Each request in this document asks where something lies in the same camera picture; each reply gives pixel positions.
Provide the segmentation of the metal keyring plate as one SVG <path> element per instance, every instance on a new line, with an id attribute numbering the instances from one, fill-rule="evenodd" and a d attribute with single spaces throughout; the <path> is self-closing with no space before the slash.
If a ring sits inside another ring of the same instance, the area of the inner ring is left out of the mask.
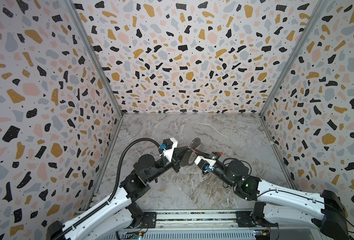
<path id="1" fill-rule="evenodd" d="M 195 138 L 191 141 L 190 145 L 188 147 L 184 147 L 181 154 L 180 154 L 180 160 L 181 160 L 181 166 L 186 167 L 186 166 L 192 166 L 194 164 L 194 161 L 190 161 L 190 158 L 192 154 L 194 153 L 194 150 L 201 144 L 201 139 L 200 138 Z"/>

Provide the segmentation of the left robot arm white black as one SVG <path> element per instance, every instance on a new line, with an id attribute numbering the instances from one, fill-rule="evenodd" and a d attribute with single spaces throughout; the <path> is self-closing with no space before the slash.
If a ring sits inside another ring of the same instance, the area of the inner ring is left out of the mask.
<path id="1" fill-rule="evenodd" d="M 136 200 L 150 190 L 149 183 L 169 169 L 179 171 L 183 162 L 189 160 L 193 150 L 189 147 L 162 149 L 160 159 L 142 155 L 134 164 L 132 172 L 114 191 L 81 215 L 65 222 L 51 224 L 47 230 L 48 240 L 102 240 L 116 231 L 129 226 L 141 225 L 143 211 Z"/>

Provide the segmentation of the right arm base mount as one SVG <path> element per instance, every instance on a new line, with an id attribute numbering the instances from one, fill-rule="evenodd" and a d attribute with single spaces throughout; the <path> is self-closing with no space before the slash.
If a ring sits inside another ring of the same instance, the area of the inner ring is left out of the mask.
<path id="1" fill-rule="evenodd" d="M 252 211 L 236 211 L 236 222 L 239 228 L 278 227 L 278 223 L 269 222 L 264 214 L 266 203 L 256 202 Z"/>

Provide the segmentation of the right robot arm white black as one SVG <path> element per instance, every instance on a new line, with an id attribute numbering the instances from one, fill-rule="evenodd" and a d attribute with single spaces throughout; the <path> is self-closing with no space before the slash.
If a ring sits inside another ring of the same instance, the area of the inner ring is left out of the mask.
<path id="1" fill-rule="evenodd" d="M 301 192 L 252 176 L 251 165 L 236 158 L 219 159 L 220 152 L 204 153 L 189 148 L 195 154 L 195 164 L 203 175 L 217 176 L 226 188 L 246 201 L 254 201 L 252 225 L 294 224 L 318 229 L 334 240 L 349 239 L 345 207 L 336 193 Z"/>

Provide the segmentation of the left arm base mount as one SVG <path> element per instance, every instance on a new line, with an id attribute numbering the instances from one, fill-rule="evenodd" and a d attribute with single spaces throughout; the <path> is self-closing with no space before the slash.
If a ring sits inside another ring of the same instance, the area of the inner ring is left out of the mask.
<path id="1" fill-rule="evenodd" d="M 148 228 L 154 229 L 157 222 L 157 212 L 144 212 L 136 202 L 131 203 L 123 209 L 129 216 L 129 225 L 127 228 Z"/>

